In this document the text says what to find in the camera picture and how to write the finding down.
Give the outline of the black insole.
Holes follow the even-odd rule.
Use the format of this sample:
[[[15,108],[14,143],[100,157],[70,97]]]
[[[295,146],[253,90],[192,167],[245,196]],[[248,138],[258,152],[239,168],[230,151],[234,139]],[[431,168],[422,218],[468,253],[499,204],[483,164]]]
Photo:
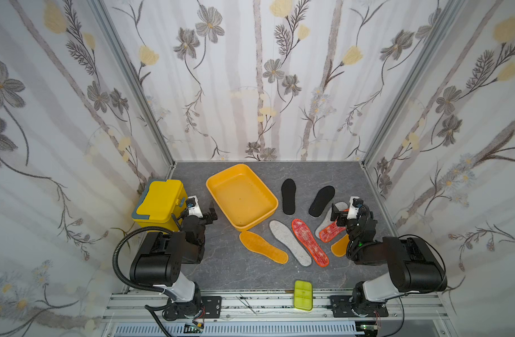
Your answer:
[[[325,208],[327,207],[328,203],[334,198],[335,196],[335,188],[331,185],[327,185],[323,188],[321,188],[310,208],[309,208],[309,215],[314,217],[314,218],[318,218],[320,215],[322,215],[323,211],[325,210]]]
[[[281,186],[282,209],[286,215],[293,215],[296,210],[296,184],[291,178],[286,179]]]

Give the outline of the orange translucent insole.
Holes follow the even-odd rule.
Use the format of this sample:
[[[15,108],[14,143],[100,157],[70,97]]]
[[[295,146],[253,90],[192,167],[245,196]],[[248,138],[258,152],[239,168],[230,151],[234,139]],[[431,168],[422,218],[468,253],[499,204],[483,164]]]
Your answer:
[[[341,239],[339,239],[336,243],[334,243],[330,249],[334,256],[343,257],[347,253],[347,247],[350,243],[350,238],[348,234],[345,234]]]
[[[249,231],[241,232],[239,239],[247,250],[265,256],[275,263],[283,265],[289,261],[288,254],[285,251],[272,246],[258,234]]]

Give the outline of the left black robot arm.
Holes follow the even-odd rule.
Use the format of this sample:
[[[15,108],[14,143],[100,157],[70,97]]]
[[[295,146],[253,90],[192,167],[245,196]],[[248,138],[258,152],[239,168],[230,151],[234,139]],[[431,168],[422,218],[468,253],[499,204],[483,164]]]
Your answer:
[[[131,287],[166,295],[171,300],[164,313],[167,320],[197,317],[203,312],[201,290],[182,273],[182,266],[201,263],[206,227],[218,219],[215,204],[211,202],[204,213],[193,197],[172,219],[176,232],[147,232],[130,266]]]

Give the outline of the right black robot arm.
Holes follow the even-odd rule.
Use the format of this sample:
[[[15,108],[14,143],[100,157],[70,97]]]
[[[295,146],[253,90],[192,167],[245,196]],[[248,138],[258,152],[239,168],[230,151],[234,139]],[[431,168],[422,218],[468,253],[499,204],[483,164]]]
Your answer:
[[[330,220],[346,229],[349,243],[345,255],[350,261],[357,265],[387,267],[384,275],[359,282],[352,290],[349,305],[355,316],[379,313],[390,299],[446,289],[446,267],[439,261],[439,253],[414,235],[376,240],[378,222],[362,199],[354,199],[346,211],[331,206]]]

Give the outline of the yellow plastic storage tray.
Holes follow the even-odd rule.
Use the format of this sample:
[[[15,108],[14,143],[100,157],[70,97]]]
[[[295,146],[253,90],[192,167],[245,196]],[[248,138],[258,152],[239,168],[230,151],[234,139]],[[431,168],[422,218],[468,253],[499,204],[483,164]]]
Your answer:
[[[259,225],[278,208],[277,197],[246,164],[236,164],[209,177],[206,187],[239,232]]]

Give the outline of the yellow lidded box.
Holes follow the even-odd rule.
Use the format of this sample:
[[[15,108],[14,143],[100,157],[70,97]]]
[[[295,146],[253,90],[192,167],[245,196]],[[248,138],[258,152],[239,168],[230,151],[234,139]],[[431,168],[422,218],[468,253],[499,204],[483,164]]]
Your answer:
[[[178,232],[179,227],[173,216],[181,216],[186,209],[187,198],[181,181],[154,179],[146,185],[139,198],[132,212],[132,220],[140,227],[159,226]]]

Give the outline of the green compartment box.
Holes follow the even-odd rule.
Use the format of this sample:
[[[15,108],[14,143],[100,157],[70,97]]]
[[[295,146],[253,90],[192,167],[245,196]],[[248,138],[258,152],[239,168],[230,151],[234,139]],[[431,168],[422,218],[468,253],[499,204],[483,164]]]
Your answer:
[[[303,311],[313,310],[313,286],[310,282],[296,280],[293,292],[293,305],[295,309]]]

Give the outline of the grey felt insole right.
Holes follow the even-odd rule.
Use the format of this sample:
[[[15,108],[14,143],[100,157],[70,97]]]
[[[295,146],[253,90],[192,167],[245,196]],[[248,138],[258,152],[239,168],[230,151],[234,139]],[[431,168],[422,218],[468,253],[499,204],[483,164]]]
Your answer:
[[[342,210],[345,210],[348,208],[348,204],[345,203],[345,202],[338,202],[338,203],[335,203],[335,206],[337,209],[339,209],[340,211]],[[314,234],[316,237],[319,237],[319,233],[320,231],[324,230],[326,227],[328,227],[331,223],[333,223],[331,220],[330,220],[330,217],[331,217],[331,214],[332,214],[332,209],[329,209],[326,213],[326,216],[325,218],[323,219],[323,221],[321,222],[321,224],[317,227],[317,229],[314,231]]]

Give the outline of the grey felt insole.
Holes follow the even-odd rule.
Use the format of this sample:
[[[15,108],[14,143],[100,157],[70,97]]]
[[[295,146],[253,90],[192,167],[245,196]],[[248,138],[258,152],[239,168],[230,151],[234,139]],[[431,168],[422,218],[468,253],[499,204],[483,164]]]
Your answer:
[[[312,264],[312,257],[306,252],[286,225],[280,221],[271,220],[269,222],[269,228],[273,236],[288,248],[301,266],[309,267]]]
[[[348,204],[345,203],[345,202],[338,202],[338,203],[335,203],[335,206],[337,209],[339,209],[340,211],[342,210],[345,210],[348,208]],[[329,209],[326,213],[326,216],[325,218],[323,219],[323,221],[321,222],[321,224],[317,227],[317,229],[314,231],[314,234],[316,237],[319,237],[319,233],[320,231],[324,230],[326,227],[328,227],[331,223],[333,223],[331,220],[330,220],[330,217],[331,217],[331,214],[332,214],[332,209]]]

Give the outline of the red patterned insole right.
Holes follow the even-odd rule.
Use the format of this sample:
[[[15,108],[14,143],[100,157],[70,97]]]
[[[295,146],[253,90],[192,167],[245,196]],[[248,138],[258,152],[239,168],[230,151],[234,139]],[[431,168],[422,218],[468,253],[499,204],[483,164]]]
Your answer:
[[[333,222],[319,232],[319,239],[322,242],[328,243],[345,231],[346,227],[338,226],[336,222]]]

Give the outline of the red patterned insole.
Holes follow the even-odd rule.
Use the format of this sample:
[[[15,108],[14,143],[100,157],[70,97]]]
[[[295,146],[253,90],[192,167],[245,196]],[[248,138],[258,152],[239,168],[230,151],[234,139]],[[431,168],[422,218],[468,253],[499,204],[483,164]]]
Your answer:
[[[291,227],[295,237],[306,248],[317,265],[321,268],[329,266],[329,257],[318,245],[308,225],[303,220],[296,218],[292,221]]]
[[[338,226],[336,222],[333,222],[319,232],[319,239],[322,242],[328,243],[345,231],[346,227]]]

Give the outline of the red patterned insole left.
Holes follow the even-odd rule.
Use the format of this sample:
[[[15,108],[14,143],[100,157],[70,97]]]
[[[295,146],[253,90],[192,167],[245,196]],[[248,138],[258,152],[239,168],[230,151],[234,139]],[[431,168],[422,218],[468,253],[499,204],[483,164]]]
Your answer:
[[[329,257],[318,245],[308,225],[303,220],[296,218],[292,221],[291,227],[295,237],[306,248],[317,265],[321,268],[329,266]]]

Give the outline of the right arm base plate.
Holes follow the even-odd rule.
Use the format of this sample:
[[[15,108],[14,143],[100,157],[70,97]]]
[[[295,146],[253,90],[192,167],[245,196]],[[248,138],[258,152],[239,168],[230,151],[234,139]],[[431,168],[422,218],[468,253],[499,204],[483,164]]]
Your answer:
[[[389,316],[384,303],[370,302],[366,299],[353,300],[352,296],[330,296],[329,299],[329,308],[334,318],[381,318]]]

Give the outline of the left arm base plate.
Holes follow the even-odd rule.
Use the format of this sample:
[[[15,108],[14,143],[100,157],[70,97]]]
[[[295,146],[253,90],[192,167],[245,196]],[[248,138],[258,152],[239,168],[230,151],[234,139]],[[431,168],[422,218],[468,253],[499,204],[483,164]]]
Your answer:
[[[218,319],[222,308],[221,296],[204,296],[186,303],[173,303],[162,311],[167,321],[177,319]]]

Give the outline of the aluminium rail frame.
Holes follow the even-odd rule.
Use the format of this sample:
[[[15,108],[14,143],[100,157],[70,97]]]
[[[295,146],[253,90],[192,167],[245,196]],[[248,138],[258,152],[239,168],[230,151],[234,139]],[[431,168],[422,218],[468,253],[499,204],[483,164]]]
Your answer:
[[[204,296],[221,296],[222,308],[218,319],[178,319],[164,324],[187,323],[199,330],[209,322],[354,322],[363,336],[457,336],[440,298],[436,295],[410,295],[386,303],[388,317],[334,318],[330,296],[349,296],[350,289],[317,289],[313,295],[313,310],[294,308],[292,290],[230,290],[204,291]],[[114,336],[120,324],[155,323],[145,310],[146,305],[159,307],[166,299],[145,292],[114,294],[102,321],[103,336]]]

